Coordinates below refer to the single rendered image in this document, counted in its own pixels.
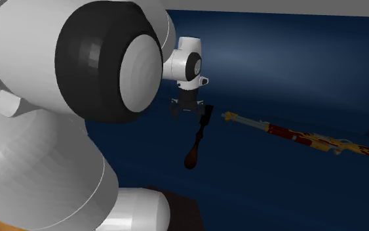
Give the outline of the red and gold toy rifle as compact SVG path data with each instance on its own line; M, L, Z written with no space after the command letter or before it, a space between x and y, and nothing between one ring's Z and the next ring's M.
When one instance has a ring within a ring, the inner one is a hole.
M369 147L355 144L347 139L334 139L329 136L317 133L303 133L279 127L267 121L254 121L245 117L241 117L233 112L224 112L221 115L225 121L236 121L244 125L254 127L265 131L268 134L292 140L294 142L309 146L311 148L321 150L323 152L333 152L334 155L340 155L344 150L369 156Z

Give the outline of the dark brown handled black tool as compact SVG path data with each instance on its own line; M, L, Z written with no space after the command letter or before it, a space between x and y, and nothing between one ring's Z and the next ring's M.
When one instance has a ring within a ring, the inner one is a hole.
M203 138L204 128L209 124L213 109L213 105L206 105L204 108L204 114L201 116L199 122L201 126L196 133L195 143L184 159L186 169L193 169L197 164L199 143Z

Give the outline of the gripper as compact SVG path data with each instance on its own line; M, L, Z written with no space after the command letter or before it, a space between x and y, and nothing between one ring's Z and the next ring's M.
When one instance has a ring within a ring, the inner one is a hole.
M204 101L197 101L198 92L198 89L180 89L178 99L170 99L170 113L176 121L178 120L178 116L181 110L195 111L198 118L204 115Z

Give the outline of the dark brown robot stand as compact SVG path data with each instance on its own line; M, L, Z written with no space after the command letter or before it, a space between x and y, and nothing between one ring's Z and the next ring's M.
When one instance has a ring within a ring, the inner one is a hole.
M197 201L154 186L147 189L162 192L170 206L167 231L206 231Z

